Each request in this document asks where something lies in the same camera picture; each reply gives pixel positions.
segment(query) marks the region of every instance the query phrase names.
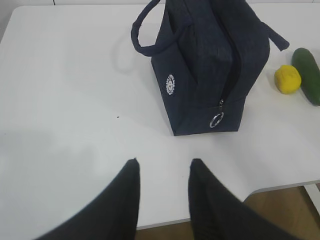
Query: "white table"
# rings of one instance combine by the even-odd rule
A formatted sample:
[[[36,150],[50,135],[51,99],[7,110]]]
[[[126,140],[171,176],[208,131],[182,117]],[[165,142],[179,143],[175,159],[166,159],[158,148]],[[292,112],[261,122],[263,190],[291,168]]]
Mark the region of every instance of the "white table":
[[[188,177],[201,158],[240,200],[320,181],[320,109],[280,94],[273,74],[298,47],[320,63],[320,4],[253,4],[290,41],[247,97],[239,132],[174,137],[150,59],[131,24],[144,5],[17,8],[0,44],[0,239],[35,238],[77,213],[137,157],[138,226],[189,218]],[[163,5],[140,39],[152,44]]]

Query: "zipper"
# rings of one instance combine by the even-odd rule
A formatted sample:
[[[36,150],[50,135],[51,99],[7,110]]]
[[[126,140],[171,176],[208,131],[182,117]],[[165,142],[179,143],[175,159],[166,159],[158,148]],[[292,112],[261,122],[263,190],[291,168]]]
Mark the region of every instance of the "zipper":
[[[221,99],[221,100],[219,101],[219,113],[212,118],[211,122],[209,123],[209,127],[210,127],[210,128],[213,129],[213,128],[214,128],[215,126],[217,126],[217,125],[222,121],[222,119],[224,118],[225,113],[222,111],[223,105],[224,105],[224,100]]]
[[[232,37],[230,36],[228,29],[224,25],[219,14],[217,13],[217,11],[214,10],[214,6],[212,5],[212,0],[210,2],[211,2],[211,9],[213,12],[213,16],[215,17],[215,19],[216,19],[219,27],[221,28],[225,38],[229,42],[229,45],[230,45],[230,48],[232,51],[231,68],[230,68],[227,80],[226,80],[224,87],[222,89],[221,97],[220,97],[220,100],[218,103],[219,112],[222,113],[223,112],[223,104],[226,102],[230,92],[232,91],[232,89],[235,87],[237,81],[239,80],[242,66],[241,66],[240,54],[238,52],[236,44],[235,44],[234,40],[232,39]]]

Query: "navy blue lunch bag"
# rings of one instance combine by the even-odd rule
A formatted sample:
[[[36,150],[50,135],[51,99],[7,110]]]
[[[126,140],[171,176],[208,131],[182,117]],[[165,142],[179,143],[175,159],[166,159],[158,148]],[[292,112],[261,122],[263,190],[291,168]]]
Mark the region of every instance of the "navy blue lunch bag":
[[[289,43],[245,0],[166,0],[155,44],[141,46],[139,29],[159,1],[140,13],[131,40],[152,57],[173,134],[238,131],[246,96],[269,58],[269,38],[280,51]]]

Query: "yellow lemon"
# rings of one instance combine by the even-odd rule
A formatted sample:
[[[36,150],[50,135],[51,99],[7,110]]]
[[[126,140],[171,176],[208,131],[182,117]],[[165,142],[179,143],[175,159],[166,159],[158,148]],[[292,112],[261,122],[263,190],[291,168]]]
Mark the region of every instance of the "yellow lemon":
[[[292,94],[300,88],[301,76],[291,65],[282,65],[274,74],[276,87],[283,94]]]

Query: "metal ring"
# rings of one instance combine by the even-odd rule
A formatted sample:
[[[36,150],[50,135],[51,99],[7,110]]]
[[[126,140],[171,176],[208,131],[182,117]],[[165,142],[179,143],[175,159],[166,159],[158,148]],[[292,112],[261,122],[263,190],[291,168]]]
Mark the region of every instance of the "metal ring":
[[[221,120],[224,118],[224,115],[225,115],[225,113],[224,112],[219,112],[217,115],[215,115],[213,118],[212,118],[212,120],[211,120],[211,122],[210,122],[210,124],[209,124],[209,127],[210,128],[214,128],[214,127],[216,127],[220,122],[221,122]]]

